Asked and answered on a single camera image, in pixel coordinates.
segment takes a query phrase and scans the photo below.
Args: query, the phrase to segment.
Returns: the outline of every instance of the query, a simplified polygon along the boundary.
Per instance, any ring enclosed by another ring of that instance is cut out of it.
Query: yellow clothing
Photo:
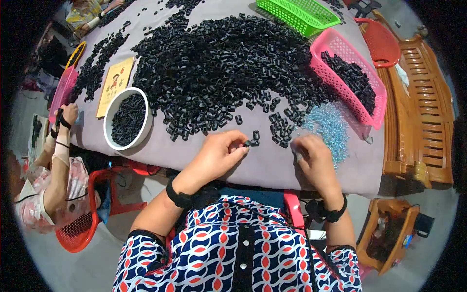
[[[101,1],[86,0],[85,7],[71,6],[71,11],[66,17],[66,22],[70,24],[75,31],[78,31],[83,25],[96,18],[102,12]]]

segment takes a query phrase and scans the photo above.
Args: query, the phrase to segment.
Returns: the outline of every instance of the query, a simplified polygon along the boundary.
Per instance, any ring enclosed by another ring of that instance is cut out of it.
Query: white bowl
[[[118,111],[118,108],[120,106],[120,103],[128,98],[130,95],[139,93],[143,96],[144,98],[144,104],[146,105],[146,113],[144,114],[144,122],[143,126],[140,129],[140,132],[138,133],[138,136],[127,146],[120,146],[117,143],[115,143],[112,139],[112,119],[115,113]],[[129,149],[131,147],[134,147],[141,143],[144,138],[149,133],[149,130],[152,127],[153,123],[153,116],[151,109],[149,108],[149,103],[148,103],[148,98],[144,94],[144,92],[136,87],[129,87],[121,91],[119,94],[117,94],[113,100],[110,102],[109,107],[107,108],[106,115],[104,117],[104,137],[106,138],[107,144],[109,144],[112,149],[117,150],[117,151],[122,151]]]

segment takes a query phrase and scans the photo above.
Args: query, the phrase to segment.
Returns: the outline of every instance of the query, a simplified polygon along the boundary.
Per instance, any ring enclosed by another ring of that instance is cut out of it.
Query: pink plastic basket
[[[347,84],[321,60],[321,52],[324,51],[328,51],[331,56],[334,54],[338,55],[347,63],[357,63],[363,73],[367,74],[371,87],[376,93],[373,116],[370,116]],[[386,112],[386,88],[376,71],[365,58],[340,33],[332,28],[328,28],[321,33],[313,45],[311,45],[310,52],[312,54],[311,67],[315,69],[318,76],[339,93],[339,96],[347,103],[347,106],[360,123],[371,125],[376,130],[379,130]]]
[[[49,122],[55,123],[55,110],[59,109],[62,105],[68,103],[71,90],[75,86],[78,72],[75,71],[74,66],[66,68],[63,72],[60,82],[58,83],[57,90],[55,91],[54,99],[49,111]]]

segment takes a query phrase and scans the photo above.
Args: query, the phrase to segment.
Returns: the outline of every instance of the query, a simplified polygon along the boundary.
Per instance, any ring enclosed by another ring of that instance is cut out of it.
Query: green plastic basket
[[[314,0],[256,0],[256,4],[304,36],[340,23],[339,17]]]

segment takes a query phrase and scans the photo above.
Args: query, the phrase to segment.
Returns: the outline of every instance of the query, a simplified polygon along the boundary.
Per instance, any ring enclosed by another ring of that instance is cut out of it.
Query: gray floor
[[[410,11],[399,0],[379,1],[381,12],[393,22],[398,20],[403,26],[398,29],[402,37],[411,37],[418,25],[411,20]],[[10,137],[10,148],[25,152],[33,113],[48,115],[46,101],[40,93],[23,92],[18,94],[14,111],[14,134]],[[125,203],[150,201],[165,186],[167,179],[142,177],[134,173],[125,174],[125,188],[119,188],[119,195]],[[383,178],[378,197],[392,198],[396,195],[394,180]],[[367,292],[417,291],[423,284],[439,258],[447,236],[451,230],[459,195],[452,189],[444,191],[425,190],[400,196],[412,204],[419,204],[421,212],[434,217],[432,233],[427,239],[416,240],[397,267],[378,277],[372,271],[363,280]],[[367,216],[369,199],[350,194],[348,210],[358,237]],[[39,271],[54,291],[109,291],[115,276],[116,264],[123,241],[126,239],[136,212],[111,217],[107,225],[99,225],[96,235],[82,252],[70,254],[58,243],[55,234],[39,235],[24,233],[24,239]]]

